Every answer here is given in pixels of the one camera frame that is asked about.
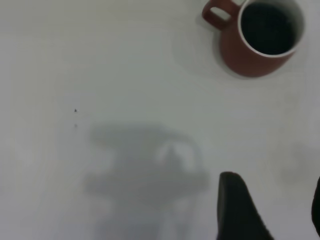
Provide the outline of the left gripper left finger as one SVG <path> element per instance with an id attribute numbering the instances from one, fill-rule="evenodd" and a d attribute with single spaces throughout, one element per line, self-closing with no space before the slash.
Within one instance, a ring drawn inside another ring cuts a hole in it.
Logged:
<path id="1" fill-rule="evenodd" d="M 219 175 L 218 240 L 272 240 L 243 178 L 231 171 Z"/>

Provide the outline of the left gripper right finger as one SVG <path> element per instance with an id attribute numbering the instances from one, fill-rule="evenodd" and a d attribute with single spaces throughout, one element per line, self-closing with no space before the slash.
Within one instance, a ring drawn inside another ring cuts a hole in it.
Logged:
<path id="1" fill-rule="evenodd" d="M 312 205 L 311 220 L 317 233 L 320 233 L 320 177 L 315 188 Z"/>

